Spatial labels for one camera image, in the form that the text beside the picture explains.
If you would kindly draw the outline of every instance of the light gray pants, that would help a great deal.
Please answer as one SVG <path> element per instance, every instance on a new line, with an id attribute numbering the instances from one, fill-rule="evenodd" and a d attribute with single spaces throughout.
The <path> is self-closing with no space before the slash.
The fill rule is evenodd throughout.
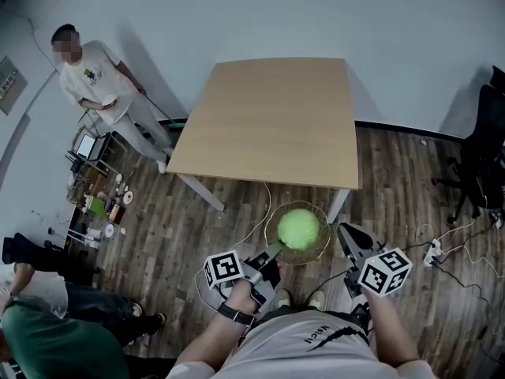
<path id="1" fill-rule="evenodd" d="M 126 113 L 110 127 L 123 136 L 142 156 L 157 161 L 166 161 L 166 154 L 155 148 L 135 126 L 137 122 L 154 138 L 156 144 L 163 150 L 171 152 L 172 143 L 165 129 L 158 123 L 151 110 L 151 104 L 141 96 L 133 100 Z"/>

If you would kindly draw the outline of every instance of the green shirt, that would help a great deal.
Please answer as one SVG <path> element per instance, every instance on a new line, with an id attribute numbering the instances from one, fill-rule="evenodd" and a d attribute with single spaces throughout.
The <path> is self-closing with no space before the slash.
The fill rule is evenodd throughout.
<path id="1" fill-rule="evenodd" d="M 128 379 L 121 345 L 104 327 L 15 304 L 2 318 L 10 352 L 27 379 Z"/>

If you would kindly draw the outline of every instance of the electrical box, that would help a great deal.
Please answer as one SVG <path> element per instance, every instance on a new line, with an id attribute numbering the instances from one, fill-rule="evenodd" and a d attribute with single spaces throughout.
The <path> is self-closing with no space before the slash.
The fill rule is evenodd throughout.
<path id="1" fill-rule="evenodd" d="M 18 68 L 5 56 L 0 62 L 0 110 L 5 115 L 9 115 L 27 83 Z"/>

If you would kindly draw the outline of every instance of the forearm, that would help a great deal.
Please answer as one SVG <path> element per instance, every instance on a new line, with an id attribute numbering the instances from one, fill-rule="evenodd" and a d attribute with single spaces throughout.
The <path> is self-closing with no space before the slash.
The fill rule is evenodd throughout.
<path id="1" fill-rule="evenodd" d="M 245 327 L 217 314 L 204 333 L 179 355 L 175 365 L 183 362 L 204 362 L 218 371 L 234 349 Z"/>
<path id="2" fill-rule="evenodd" d="M 130 71 L 130 69 L 128 69 L 128 66 L 124 62 L 119 62 L 115 66 L 115 68 L 118 70 L 119 73 L 123 73 L 126 77 L 128 77 L 135 87 L 141 85 L 139 81 L 135 78 L 135 76 L 133 76 L 133 73 Z"/>
<path id="3" fill-rule="evenodd" d="M 85 98 L 79 101 L 79 105 L 88 110 L 101 111 L 103 109 L 103 105 L 101 103 L 96 103 L 95 101 L 91 101 Z"/>
<path id="4" fill-rule="evenodd" d="M 30 264 L 16 264 L 16 275 L 9 285 L 9 292 L 12 296 L 20 294 L 32 280 L 35 269 Z"/>
<path id="5" fill-rule="evenodd" d="M 393 367 L 418 360 L 417 346 L 403 328 L 391 300 L 370 293 L 365 296 L 370 305 L 379 360 Z"/>

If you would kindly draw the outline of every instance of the table top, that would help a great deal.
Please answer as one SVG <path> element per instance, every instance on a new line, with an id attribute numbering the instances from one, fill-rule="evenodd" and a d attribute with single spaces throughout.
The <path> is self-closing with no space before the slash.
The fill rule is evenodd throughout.
<path id="1" fill-rule="evenodd" d="M 168 171 L 357 189 L 345 61 L 270 58 L 217 64 Z"/>

